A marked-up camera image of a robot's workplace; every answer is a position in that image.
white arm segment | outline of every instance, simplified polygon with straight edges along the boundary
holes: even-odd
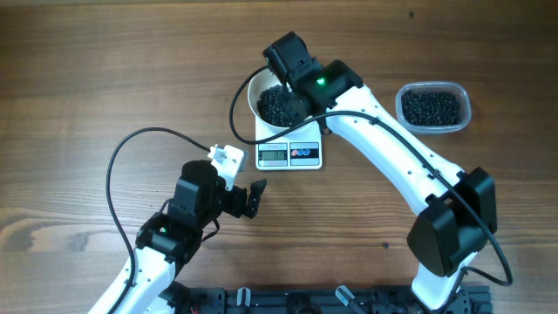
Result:
[[[450,184],[455,185],[459,181],[457,173],[462,169],[435,154],[403,128],[378,103],[368,86],[352,87],[339,96],[336,102],[337,105],[328,112],[353,111],[378,117],[415,147]],[[333,133],[348,140],[393,183],[415,215],[428,207],[426,197],[440,197],[447,191],[439,181],[429,178],[429,171],[423,168],[420,161],[381,126],[373,126],[367,119],[350,116],[332,116],[326,118],[326,122]],[[459,267],[469,264],[474,255],[468,256]],[[450,277],[438,277],[420,264],[412,282],[412,290],[429,309],[436,310],[452,292],[457,277],[458,272]]]
[[[144,249],[134,249],[134,255],[136,256],[136,265],[139,265],[139,268],[135,270],[135,285],[128,290],[119,308],[114,312],[115,314],[143,313],[174,280],[174,262],[166,262],[164,254],[145,247]],[[106,314],[120,296],[129,276],[130,259],[128,258],[122,271],[103,296],[93,305],[89,313]],[[157,305],[157,309],[160,310],[159,313],[172,313],[163,311],[165,308],[160,303],[154,302],[153,305]]]

black beans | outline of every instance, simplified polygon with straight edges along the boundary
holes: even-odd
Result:
[[[292,126],[290,117],[282,107],[289,99],[290,93],[280,85],[263,91],[257,104],[260,117],[273,126]]]
[[[459,102],[450,92],[413,92],[401,97],[403,115],[414,126],[454,126],[461,122]]]

wooden surface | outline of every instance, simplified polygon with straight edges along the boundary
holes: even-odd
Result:
[[[287,31],[324,64],[354,68],[391,113],[398,89],[462,84],[467,129],[420,137],[497,182],[497,239],[515,283],[493,286],[497,313],[558,310],[558,14],[547,1],[254,2],[0,9],[0,313],[87,311],[126,249],[109,215],[105,171],[116,144],[144,126],[241,145],[229,130],[238,85]],[[239,132],[254,136],[245,96]],[[323,139],[324,167],[263,173],[254,220],[223,216],[178,276],[191,287],[409,284],[415,217],[350,144]],[[204,153],[165,134],[129,142],[113,199],[131,240]],[[388,242],[389,249],[382,248]],[[474,266],[500,277],[493,249]],[[471,275],[468,282],[487,284]]]

black base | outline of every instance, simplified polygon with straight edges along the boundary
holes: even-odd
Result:
[[[237,290],[190,289],[183,286],[179,313],[182,314],[351,314],[335,296],[335,290],[253,290],[249,306],[237,305]],[[368,314],[427,314],[429,311],[417,301],[409,286],[375,287],[351,290],[355,301]],[[488,287],[461,286],[453,297],[446,314],[492,314]]]

clear plastic container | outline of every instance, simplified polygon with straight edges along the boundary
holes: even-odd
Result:
[[[459,113],[461,117],[461,122],[457,125],[452,126],[415,126],[407,122],[405,116],[403,115],[403,103],[401,98],[408,91],[414,92],[450,92],[455,95],[455,98],[459,102]],[[418,82],[410,83],[403,87],[398,92],[395,97],[395,111],[398,116],[399,123],[404,126],[407,130],[416,134],[439,134],[439,133],[449,133],[459,131],[469,124],[471,121],[471,102],[469,101],[469,95],[465,91],[465,88],[459,84],[452,82]]]

